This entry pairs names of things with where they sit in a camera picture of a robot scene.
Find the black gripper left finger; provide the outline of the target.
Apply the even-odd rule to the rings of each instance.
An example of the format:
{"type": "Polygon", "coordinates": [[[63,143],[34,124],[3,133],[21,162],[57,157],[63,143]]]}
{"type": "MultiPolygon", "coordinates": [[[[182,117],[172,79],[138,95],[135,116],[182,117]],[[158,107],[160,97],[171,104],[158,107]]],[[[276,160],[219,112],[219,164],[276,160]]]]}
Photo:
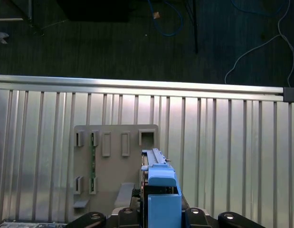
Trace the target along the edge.
{"type": "Polygon", "coordinates": [[[140,218],[140,213],[131,208],[122,208],[110,217],[100,212],[88,212],[68,223],[66,228],[140,228],[140,218]]]}

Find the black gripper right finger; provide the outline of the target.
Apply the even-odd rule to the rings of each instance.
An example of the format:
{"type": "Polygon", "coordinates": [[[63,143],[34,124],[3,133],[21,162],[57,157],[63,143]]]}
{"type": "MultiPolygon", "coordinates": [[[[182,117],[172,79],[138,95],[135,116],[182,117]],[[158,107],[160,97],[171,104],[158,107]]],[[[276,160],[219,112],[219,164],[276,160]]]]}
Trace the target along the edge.
{"type": "Polygon", "coordinates": [[[218,218],[207,215],[202,209],[189,208],[182,213],[183,228],[263,228],[264,226],[235,212],[222,212],[218,218]]]}

